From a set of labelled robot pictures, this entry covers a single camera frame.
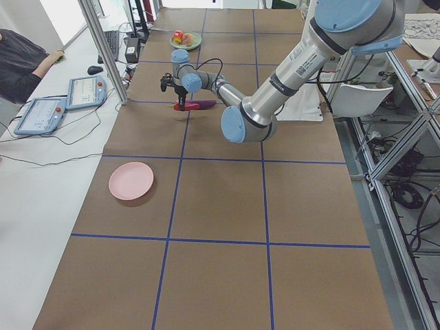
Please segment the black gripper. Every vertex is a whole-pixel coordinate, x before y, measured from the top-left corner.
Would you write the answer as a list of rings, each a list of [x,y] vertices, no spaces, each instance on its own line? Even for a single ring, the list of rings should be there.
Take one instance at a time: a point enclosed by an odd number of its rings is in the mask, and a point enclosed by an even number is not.
[[[186,89],[182,86],[175,85],[174,86],[175,93],[179,96],[178,103],[176,104],[176,110],[184,111],[185,110],[185,103],[186,103],[186,95],[188,92]]]

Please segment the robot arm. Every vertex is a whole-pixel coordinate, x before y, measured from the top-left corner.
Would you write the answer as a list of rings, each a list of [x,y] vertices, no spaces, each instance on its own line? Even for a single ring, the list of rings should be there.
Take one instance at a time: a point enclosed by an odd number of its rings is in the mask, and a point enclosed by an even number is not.
[[[171,54],[173,71],[162,76],[160,88],[172,87],[184,110],[188,93],[210,90],[227,106],[221,130],[229,142],[262,142],[276,132],[276,111],[332,57],[378,54],[402,43],[404,1],[317,1],[313,17],[300,42],[274,73],[251,95],[245,96],[220,74],[199,71],[189,54]]]

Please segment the person's hand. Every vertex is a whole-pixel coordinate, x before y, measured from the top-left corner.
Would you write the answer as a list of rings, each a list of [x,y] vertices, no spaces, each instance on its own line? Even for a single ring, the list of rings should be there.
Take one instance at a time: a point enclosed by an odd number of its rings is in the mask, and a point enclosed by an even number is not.
[[[50,54],[50,58],[53,63],[59,63],[65,59],[65,52],[58,49]]]

